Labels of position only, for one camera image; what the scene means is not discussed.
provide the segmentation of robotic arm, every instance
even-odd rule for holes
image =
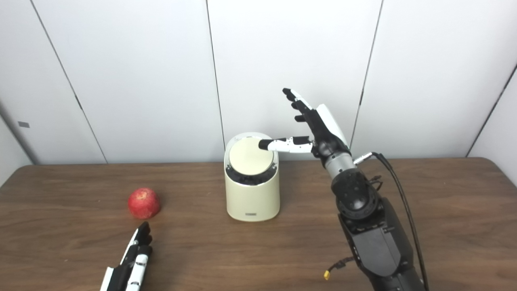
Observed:
[[[375,291],[425,291],[413,266],[413,249],[393,207],[356,167],[372,155],[384,157],[369,153],[353,161],[343,133],[325,105],[313,109],[295,91],[283,89],[283,93],[301,113],[295,120],[307,122],[314,140],[310,141],[308,136],[261,140],[258,147],[279,152],[310,152],[321,160],[332,179],[338,218],[354,259]]]

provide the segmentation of white panel wall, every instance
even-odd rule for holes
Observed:
[[[517,185],[517,74],[490,115],[469,157],[485,157],[493,162]]]
[[[0,186],[18,168],[30,164],[31,161],[0,117]]]
[[[465,156],[517,63],[517,2],[384,1],[354,154]]]
[[[284,87],[328,105],[350,141],[380,5],[208,1],[225,141],[249,131],[309,135]]]
[[[33,160],[105,163],[30,1],[0,1],[0,43],[0,109]]]
[[[222,160],[205,1],[34,2],[109,163]]]

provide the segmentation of black cable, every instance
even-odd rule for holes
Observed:
[[[383,165],[388,169],[389,173],[395,180],[395,184],[397,185],[397,188],[399,189],[400,197],[402,198],[402,203],[404,204],[404,208],[406,209],[407,218],[409,219],[409,225],[411,226],[411,233],[413,234],[413,238],[415,240],[415,248],[417,251],[418,261],[420,262],[420,270],[422,271],[422,278],[423,278],[423,285],[424,288],[429,291],[429,283],[427,279],[427,272],[425,271],[425,265],[423,262],[422,257],[422,250],[420,248],[420,242],[418,241],[418,235],[417,230],[415,227],[415,222],[413,221],[413,216],[411,215],[411,210],[409,209],[409,204],[407,203],[406,194],[404,193],[404,190],[402,189],[402,185],[400,184],[399,178],[397,177],[397,174],[395,174],[395,171],[393,171],[393,168],[391,164],[388,162],[388,160],[379,153],[372,152],[372,155],[375,156]]]

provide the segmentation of round lid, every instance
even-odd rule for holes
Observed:
[[[273,162],[273,152],[259,149],[260,139],[246,137],[230,149],[230,164],[239,173],[254,176],[267,170]]]

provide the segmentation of red apple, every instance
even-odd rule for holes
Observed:
[[[160,200],[151,188],[139,188],[129,195],[128,208],[134,217],[148,219],[160,211]]]

